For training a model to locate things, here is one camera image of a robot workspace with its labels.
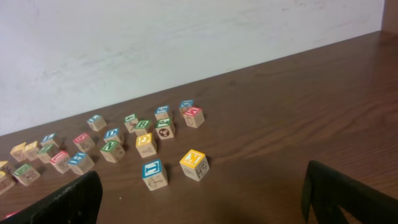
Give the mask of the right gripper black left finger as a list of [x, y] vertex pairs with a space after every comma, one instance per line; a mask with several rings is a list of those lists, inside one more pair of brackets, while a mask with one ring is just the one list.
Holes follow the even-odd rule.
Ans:
[[89, 171], [33, 205], [1, 220], [1, 224], [92, 223], [97, 221], [103, 187]]

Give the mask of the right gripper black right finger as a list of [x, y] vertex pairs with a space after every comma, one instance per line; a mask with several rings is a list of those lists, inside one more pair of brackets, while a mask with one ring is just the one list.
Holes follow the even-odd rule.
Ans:
[[318, 161], [310, 161], [301, 196], [303, 219], [347, 223], [342, 209], [361, 223], [397, 223], [397, 200]]

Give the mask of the red A block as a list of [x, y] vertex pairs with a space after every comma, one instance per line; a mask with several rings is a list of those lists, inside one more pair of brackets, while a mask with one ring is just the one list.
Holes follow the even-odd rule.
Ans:
[[12, 212], [12, 213], [8, 213], [8, 214], [4, 217], [4, 219], [7, 219], [7, 218], [9, 218], [9, 217], [11, 217], [11, 216], [13, 216], [13, 215], [19, 213], [19, 212], [20, 212], [20, 210], [15, 211], [15, 212]]

